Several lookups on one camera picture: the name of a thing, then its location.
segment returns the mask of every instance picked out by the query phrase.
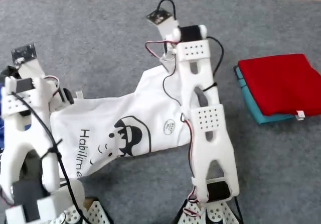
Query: black cable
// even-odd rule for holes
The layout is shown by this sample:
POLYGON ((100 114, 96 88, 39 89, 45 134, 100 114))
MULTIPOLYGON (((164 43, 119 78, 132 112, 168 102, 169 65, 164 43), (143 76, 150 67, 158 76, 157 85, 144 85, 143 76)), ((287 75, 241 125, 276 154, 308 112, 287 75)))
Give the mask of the black cable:
POLYGON ((161 4, 165 1, 168 1, 172 4, 173 6, 173 16, 174 16, 174 19, 176 20, 176 8, 175 8, 175 3, 173 0, 161 0, 157 6, 157 10, 159 11, 159 9, 161 8, 161 4))
POLYGON ((239 206, 239 202, 238 202, 236 196, 234 197, 234 201, 235 201, 235 205, 236 205, 236 208, 237 208, 237 212, 239 213, 239 223, 240 224, 244 224, 242 212, 241 212, 241 209, 240 209, 240 206, 239 206))
POLYGON ((20 100, 27 108, 28 110, 30 110, 30 112, 36 117, 36 119, 39 121, 39 123, 41 124, 41 126, 44 128, 44 130, 46 131, 46 133, 48 134, 53 146, 48 150, 48 152, 43 156, 41 157, 40 159, 42 160, 49 152, 50 153, 55 153, 57 155, 57 159, 58 159, 58 163, 60 165, 60 168, 61 168, 61 171, 66 179, 66 183, 67 183, 67 187, 68 187, 68 190, 69 190, 69 194, 70 194, 70 197, 72 199, 72 202, 73 204, 75 205, 75 208, 77 210, 77 212, 79 213, 80 217, 85 221, 87 222, 88 224, 91 224, 91 222, 84 216, 82 210, 79 208, 78 204, 77 204, 77 201, 76 201, 76 198, 75 198, 75 195, 74 195, 74 192, 71 188, 71 184, 70 184, 70 180, 69 180, 69 177, 67 175, 67 172, 66 172, 66 169, 65 169, 65 166, 62 162, 62 159, 61 159, 61 154, 58 150, 58 144, 62 141, 60 140, 58 143, 56 143, 55 141, 55 138, 53 137, 52 133, 50 132, 50 130, 48 129, 48 127, 46 126, 46 124, 41 120, 41 118, 37 115, 37 113, 35 112, 35 110, 22 98, 20 97, 19 95, 17 95, 15 92, 12 92, 12 95, 14 97, 16 97, 18 100, 20 100))
POLYGON ((216 42, 220 45, 221 50, 222 50, 220 60, 218 61, 217 65, 216 65, 216 67, 215 67, 215 69, 214 69, 214 71, 213 71, 213 77, 214 77, 215 74, 216 74, 216 72, 217 72, 217 70, 219 69, 222 61, 223 61, 223 57, 224 57, 224 47, 223 47, 223 45, 221 44, 221 42, 220 42, 219 40, 217 40, 216 38, 214 38, 214 37, 207 37, 207 38, 216 41, 216 42))
POLYGON ((162 85, 163 85, 164 93, 165 93, 168 97, 170 97, 171 99, 175 100, 180 106, 182 106, 181 103, 180 103, 176 98, 170 96, 170 95, 168 94, 168 92, 166 91, 166 89, 165 89, 165 80, 166 80, 167 78, 173 76, 174 73, 175 73, 175 71, 176 71, 176 58, 175 58, 175 66, 174 66, 173 72, 172 72, 170 75, 168 75, 168 76, 166 76, 166 77, 164 78, 162 85))

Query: gray carpet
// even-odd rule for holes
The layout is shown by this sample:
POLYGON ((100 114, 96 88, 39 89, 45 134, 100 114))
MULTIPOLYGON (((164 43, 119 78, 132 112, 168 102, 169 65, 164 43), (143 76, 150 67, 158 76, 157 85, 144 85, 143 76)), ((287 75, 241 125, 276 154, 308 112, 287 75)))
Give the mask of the gray carpet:
MULTIPOLYGON (((240 59, 304 53, 321 72, 321 2, 175 0, 182 26, 204 24, 224 45, 217 79, 237 163, 245 223, 319 223, 321 118, 258 125, 232 67, 240 59)), ((144 48, 159 39, 144 16, 158 0, 0 1, 0 63, 35 42, 48 74, 86 98, 134 91, 157 66, 144 48)), ((213 64, 219 48, 213 43, 213 64)), ((170 223, 190 191, 187 146, 118 159, 83 179, 115 223, 170 223)), ((4 204, 0 205, 2 218, 4 204)))

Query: folded fabric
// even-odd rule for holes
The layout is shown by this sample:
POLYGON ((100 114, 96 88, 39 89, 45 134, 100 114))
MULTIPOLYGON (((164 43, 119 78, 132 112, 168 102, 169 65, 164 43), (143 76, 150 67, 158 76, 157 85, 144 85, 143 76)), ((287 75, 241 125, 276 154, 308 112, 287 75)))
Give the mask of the folded fabric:
MULTIPOLYGON (((143 73, 134 93, 122 97, 75 99, 50 117, 52 133, 71 178, 87 176, 117 157, 137 156, 190 141, 181 107, 163 91, 168 75, 159 66, 143 73)), ((178 74, 168 78, 168 93, 180 99, 178 74)), ((198 107, 196 95, 192 107, 198 107)))
POLYGON ((274 114, 271 116, 263 115, 260 108, 256 104, 248 86, 246 85, 246 82, 243 78, 243 75, 242 75, 240 69, 237 66, 235 66, 234 71, 235 71, 239 86, 242 90, 242 94, 243 94, 245 103, 257 123, 262 124, 262 123, 268 123, 268 122, 275 122, 275 121, 286 120, 286 119, 290 119, 290 118, 294 117, 294 115, 289 115, 289 114, 285 114, 285 115, 284 114, 274 114))
POLYGON ((303 54, 241 60, 238 66, 263 115, 321 114, 321 76, 303 54))

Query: white plastic bracket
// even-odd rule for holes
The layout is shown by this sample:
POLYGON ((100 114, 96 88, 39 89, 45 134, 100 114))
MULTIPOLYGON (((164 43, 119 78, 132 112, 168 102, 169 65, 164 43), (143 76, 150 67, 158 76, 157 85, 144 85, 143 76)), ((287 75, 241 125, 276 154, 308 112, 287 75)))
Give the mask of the white plastic bracket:
MULTIPOLYGON (((79 180, 70 180, 72 190, 75 194, 77 204, 82 207, 83 201, 85 199, 84 187, 79 180)), ((50 196, 39 199, 37 201, 38 212, 40 219, 32 222, 26 222, 24 209, 21 205, 14 206, 6 210, 6 217, 8 224, 43 224, 56 219, 53 223, 60 223, 61 220, 64 221, 63 215, 61 213, 72 206, 72 199, 70 197, 69 190, 67 186, 59 188, 56 192, 52 193, 50 196)))
MULTIPOLYGON (((191 97, 196 87, 206 89, 213 86, 212 67, 208 40, 178 43, 176 61, 182 84, 182 111, 190 117, 191 97), (198 72, 191 71, 191 64, 197 65, 198 72)), ((217 87, 213 86, 204 92, 209 106, 219 103, 217 87)))
MULTIPOLYGON (((196 213, 201 213, 201 210, 197 204, 187 202, 187 209, 190 209, 196 213)), ((182 213, 178 224, 205 224, 205 223, 216 223, 216 224, 239 224, 238 219, 233 214, 226 202, 213 202, 205 204, 205 211, 201 216, 190 217, 184 212, 182 213)))
POLYGON ((207 184, 215 179, 207 180, 208 170, 212 161, 217 161, 224 172, 224 180, 230 190, 230 200, 239 194, 236 164, 233 146, 226 130, 225 115, 222 104, 200 107, 191 110, 191 121, 194 128, 192 147, 192 183, 196 186, 196 196, 200 202, 208 201, 207 184), (206 132, 212 131, 211 140, 206 132))
MULTIPOLYGON (((44 128, 34 115, 29 116, 31 127, 25 130, 26 117, 20 112, 27 110, 18 99, 11 95, 15 92, 17 80, 6 78, 6 85, 2 91, 2 114, 5 122, 5 150, 2 154, 2 169, 0 174, 1 186, 10 200, 13 200, 11 186, 19 180, 20 169, 26 154, 32 149, 39 156, 43 156, 52 147, 52 143, 44 128)), ((33 79, 34 89, 18 93, 18 95, 37 112, 42 121, 50 127, 48 104, 52 98, 49 83, 42 78, 33 79)), ((48 192, 57 190, 60 186, 57 156, 48 154, 42 160, 43 185, 48 192)))

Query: clothing tag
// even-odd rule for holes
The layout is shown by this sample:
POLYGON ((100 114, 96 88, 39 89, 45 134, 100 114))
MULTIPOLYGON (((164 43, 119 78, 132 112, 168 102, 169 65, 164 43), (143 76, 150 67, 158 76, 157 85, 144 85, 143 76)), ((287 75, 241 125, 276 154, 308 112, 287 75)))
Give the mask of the clothing tag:
POLYGON ((297 115, 300 117, 300 118, 305 118, 305 115, 304 115, 304 112, 303 111, 296 111, 297 112, 297 115))
POLYGON ((296 115, 295 117, 296 117, 296 120, 298 120, 298 121, 304 120, 304 118, 301 118, 298 115, 296 115))
POLYGON ((82 94, 82 90, 76 91, 77 98, 83 99, 84 95, 82 94))

